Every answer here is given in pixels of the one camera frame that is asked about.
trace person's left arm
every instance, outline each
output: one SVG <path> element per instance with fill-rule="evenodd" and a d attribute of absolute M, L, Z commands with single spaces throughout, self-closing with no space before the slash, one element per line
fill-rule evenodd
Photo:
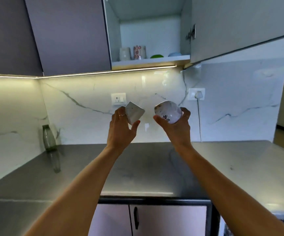
<path fill-rule="evenodd" d="M 131 129 L 125 108 L 115 111 L 107 146 L 38 218 L 25 236 L 87 236 L 106 178 L 122 151 L 136 136 L 140 121 Z"/>

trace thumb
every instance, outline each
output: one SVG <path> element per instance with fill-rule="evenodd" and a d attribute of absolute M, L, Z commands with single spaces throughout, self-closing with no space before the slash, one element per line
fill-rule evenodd
<path fill-rule="evenodd" d="M 132 124 L 131 131 L 133 131 L 135 134 L 137 133 L 137 127 L 139 126 L 140 122 L 140 120 L 137 120 Z"/>
<path fill-rule="evenodd" d="M 169 124 L 165 119 L 162 119 L 159 115 L 155 115 L 153 117 L 153 119 L 155 120 L 156 123 L 158 123 L 159 126 L 161 126 L 164 130 L 167 127 L 167 125 Z"/>

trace lower cabinet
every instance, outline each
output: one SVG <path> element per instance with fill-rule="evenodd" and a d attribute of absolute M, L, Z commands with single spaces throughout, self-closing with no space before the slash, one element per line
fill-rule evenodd
<path fill-rule="evenodd" d="M 133 236 L 205 236 L 206 206 L 130 205 Z"/>
<path fill-rule="evenodd" d="M 88 236 L 107 235 L 132 235 L 128 205 L 97 205 Z"/>
<path fill-rule="evenodd" d="M 206 216 L 206 206 L 99 204 L 88 235 L 205 236 Z"/>

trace white mug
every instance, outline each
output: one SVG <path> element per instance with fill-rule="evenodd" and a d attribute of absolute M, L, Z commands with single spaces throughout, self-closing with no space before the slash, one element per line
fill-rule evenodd
<path fill-rule="evenodd" d="M 134 46 L 133 54 L 134 54 L 134 59 L 146 59 L 146 47 Z"/>
<path fill-rule="evenodd" d="M 131 60 L 131 50 L 130 47 L 122 47 L 119 50 L 120 61 Z"/>

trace backsplash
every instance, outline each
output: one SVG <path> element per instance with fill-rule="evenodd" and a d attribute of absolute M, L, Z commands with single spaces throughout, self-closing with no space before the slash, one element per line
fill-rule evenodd
<path fill-rule="evenodd" d="M 106 143 L 112 93 L 126 93 L 145 109 L 134 142 L 167 142 L 153 120 L 154 106 L 170 100 L 191 111 L 191 141 L 273 141 L 284 58 L 208 63 L 187 69 L 43 79 L 49 120 L 62 144 Z M 188 101 L 188 89 L 205 88 L 205 100 Z"/>
<path fill-rule="evenodd" d="M 44 151 L 47 111 L 37 80 L 0 79 L 0 178 Z"/>

